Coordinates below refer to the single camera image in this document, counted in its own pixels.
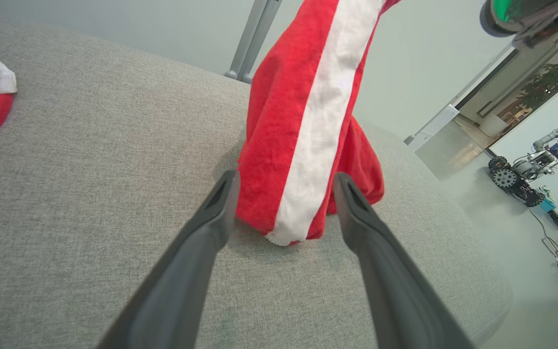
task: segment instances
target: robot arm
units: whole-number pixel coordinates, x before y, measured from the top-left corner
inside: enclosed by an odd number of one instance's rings
[[[555,128],[554,130],[552,130],[551,133],[545,135],[544,137],[538,139],[533,143],[533,146],[535,147],[535,151],[541,152],[542,150],[544,150],[544,146],[547,145],[549,141],[552,141],[553,139],[557,139],[557,138],[558,138],[558,128]]]

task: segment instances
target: gray floor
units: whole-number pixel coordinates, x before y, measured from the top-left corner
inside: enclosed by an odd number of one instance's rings
[[[417,155],[471,217],[481,232],[481,242],[509,277],[512,309],[483,349],[558,348],[558,271],[541,242],[540,224],[522,202],[492,183],[486,166],[491,157],[455,122],[432,137]],[[544,210],[533,210],[558,243],[558,228]],[[466,267],[479,272],[479,261]]]

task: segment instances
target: robot with black wheels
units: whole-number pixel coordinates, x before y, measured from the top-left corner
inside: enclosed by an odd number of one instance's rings
[[[550,141],[558,140],[558,129],[533,143],[536,152],[516,159],[513,165],[505,157],[495,157],[488,163],[492,181],[501,189],[522,199],[528,207],[541,204],[545,195],[536,192],[528,181],[534,181],[543,175],[553,175],[558,164],[558,141],[549,146]]]

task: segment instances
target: gray fabric surface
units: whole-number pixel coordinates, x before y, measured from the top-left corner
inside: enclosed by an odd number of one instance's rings
[[[18,93],[0,129],[0,348],[95,346],[244,138],[248,86],[96,38],[0,20]],[[376,212],[472,340],[512,301],[462,210],[390,133]],[[275,247],[237,230],[217,256],[199,348],[375,347],[337,217]]]

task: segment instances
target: wheel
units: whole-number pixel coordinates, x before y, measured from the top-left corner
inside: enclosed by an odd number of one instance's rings
[[[543,203],[545,198],[546,198],[546,195],[544,195],[543,192],[536,192],[535,195],[533,197],[531,197],[530,200],[525,202],[525,205],[527,205],[527,207],[535,207],[535,206]]]
[[[518,183],[518,175],[511,168],[499,168],[492,172],[492,180],[499,188],[509,188]]]
[[[488,163],[490,171],[498,170],[499,168],[505,167],[505,165],[507,165],[507,159],[505,159],[505,157],[495,157]]]

